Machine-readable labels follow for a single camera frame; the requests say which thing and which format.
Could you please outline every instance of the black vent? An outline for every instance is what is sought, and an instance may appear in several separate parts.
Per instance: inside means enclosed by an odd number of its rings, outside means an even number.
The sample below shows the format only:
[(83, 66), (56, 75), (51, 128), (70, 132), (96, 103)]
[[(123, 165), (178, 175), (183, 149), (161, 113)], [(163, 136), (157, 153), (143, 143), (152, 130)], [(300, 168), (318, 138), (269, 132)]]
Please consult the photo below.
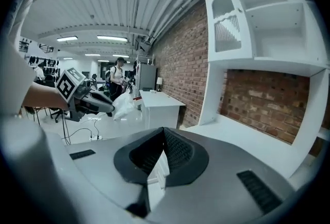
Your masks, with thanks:
[(164, 131), (164, 152), (169, 164), (170, 173), (192, 158), (192, 145), (176, 137), (171, 131)]
[(129, 153), (129, 159), (143, 172), (149, 175), (154, 169), (163, 151), (163, 136), (156, 135)]
[(281, 204), (272, 190), (252, 171), (237, 174), (264, 214), (271, 212)]
[(92, 155), (94, 153), (95, 152), (93, 150), (86, 150), (86, 151), (82, 151), (82, 152), (71, 153), (70, 157), (72, 160), (76, 160), (76, 159), (80, 159), (80, 158)]

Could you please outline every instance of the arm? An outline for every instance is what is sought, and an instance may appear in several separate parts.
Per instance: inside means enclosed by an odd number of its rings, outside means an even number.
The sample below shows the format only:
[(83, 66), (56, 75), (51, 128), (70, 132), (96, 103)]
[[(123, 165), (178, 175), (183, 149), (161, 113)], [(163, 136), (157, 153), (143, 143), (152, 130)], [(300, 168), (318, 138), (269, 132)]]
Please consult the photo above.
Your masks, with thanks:
[(120, 82), (119, 82), (119, 80), (118, 79), (115, 79), (113, 72), (110, 73), (110, 81), (114, 82), (117, 85), (121, 85)]
[(61, 97), (56, 88), (42, 86), (36, 83), (32, 83), (30, 86), (24, 98), (23, 106), (68, 109), (67, 103)]

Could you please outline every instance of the white shelf unit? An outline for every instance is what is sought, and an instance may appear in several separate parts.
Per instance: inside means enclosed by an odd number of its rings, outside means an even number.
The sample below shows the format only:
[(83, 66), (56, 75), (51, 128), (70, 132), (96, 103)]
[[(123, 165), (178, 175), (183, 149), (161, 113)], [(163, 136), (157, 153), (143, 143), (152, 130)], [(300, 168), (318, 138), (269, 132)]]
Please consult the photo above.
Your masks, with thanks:
[(312, 0), (206, 0), (206, 8), (209, 62), (303, 76), (329, 65), (326, 27)]
[[(320, 133), (329, 90), (328, 46), (314, 7), (311, 0), (206, 0), (206, 90), (199, 123), (186, 130), (237, 145), (289, 179)], [(292, 145), (217, 114), (226, 69), (310, 77), (305, 115)]]

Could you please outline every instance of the white desk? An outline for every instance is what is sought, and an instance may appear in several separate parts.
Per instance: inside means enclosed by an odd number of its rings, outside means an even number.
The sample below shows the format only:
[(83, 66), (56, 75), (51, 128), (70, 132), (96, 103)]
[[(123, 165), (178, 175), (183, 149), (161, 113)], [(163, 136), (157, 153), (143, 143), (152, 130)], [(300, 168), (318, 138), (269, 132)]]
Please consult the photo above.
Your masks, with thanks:
[(145, 92), (140, 90), (142, 96), (142, 115), (145, 129), (157, 127), (172, 127), (176, 129), (180, 106), (185, 106), (173, 97), (163, 92)]

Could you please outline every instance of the cable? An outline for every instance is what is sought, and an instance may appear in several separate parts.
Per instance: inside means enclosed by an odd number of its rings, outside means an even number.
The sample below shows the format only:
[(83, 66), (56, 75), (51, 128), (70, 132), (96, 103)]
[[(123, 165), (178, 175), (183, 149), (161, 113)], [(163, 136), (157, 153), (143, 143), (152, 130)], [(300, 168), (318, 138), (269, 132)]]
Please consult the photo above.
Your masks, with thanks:
[(68, 130), (68, 125), (67, 125), (67, 120), (64, 119), (64, 122), (65, 122), (65, 126), (67, 127), (68, 139), (69, 139), (69, 143), (70, 143), (70, 145), (71, 145), (71, 139), (70, 139), (70, 137), (69, 137), (69, 130)]
[(76, 130), (74, 133), (72, 133), (68, 138), (70, 138), (73, 134), (75, 134), (76, 132), (81, 131), (81, 130), (89, 130), (91, 132), (91, 137), (92, 137), (93, 132), (90, 129), (86, 128), (86, 127), (82, 127), (80, 129)]
[(98, 135), (100, 134), (100, 131), (99, 131), (98, 128), (95, 126), (95, 123), (97, 122), (97, 120), (98, 120), (98, 119), (95, 119), (95, 121), (94, 121), (94, 127), (95, 127), (96, 130), (97, 130), (97, 139), (96, 139), (96, 140), (98, 140)]
[(63, 124), (63, 134), (64, 134), (64, 139), (67, 145), (70, 145), (70, 143), (67, 140), (67, 137), (65, 135), (65, 129), (64, 129), (64, 114), (62, 113), (62, 124)]
[(100, 115), (97, 119), (95, 119), (94, 121), (94, 127), (96, 128), (97, 130), (97, 138), (96, 138), (96, 141), (98, 141), (98, 136), (100, 134), (100, 131), (98, 130), (98, 128), (95, 126), (96, 122), (100, 119), (100, 117), (104, 116), (106, 113), (104, 113), (103, 115)]

